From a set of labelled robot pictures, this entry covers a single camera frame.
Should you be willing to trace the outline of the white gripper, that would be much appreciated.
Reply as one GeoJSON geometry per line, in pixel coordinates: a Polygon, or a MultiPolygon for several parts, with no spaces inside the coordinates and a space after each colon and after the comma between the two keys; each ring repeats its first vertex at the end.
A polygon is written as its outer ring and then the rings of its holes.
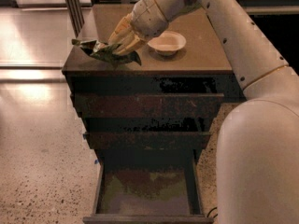
{"type": "Polygon", "coordinates": [[[155,0],[139,0],[132,14],[127,14],[119,21],[108,43],[119,44],[114,54],[128,55],[146,45],[146,40],[160,36],[167,27],[168,21],[155,0]],[[132,26],[137,35],[132,34],[132,26]]]}

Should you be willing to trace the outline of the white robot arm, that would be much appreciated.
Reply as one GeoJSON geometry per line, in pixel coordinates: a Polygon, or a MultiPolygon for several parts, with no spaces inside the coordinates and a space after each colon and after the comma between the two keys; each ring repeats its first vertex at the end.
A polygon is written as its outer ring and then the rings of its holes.
{"type": "Polygon", "coordinates": [[[140,0],[109,38],[124,55],[202,7],[246,102],[221,125],[216,158],[219,224],[299,224],[299,81],[235,0],[140,0]]]}

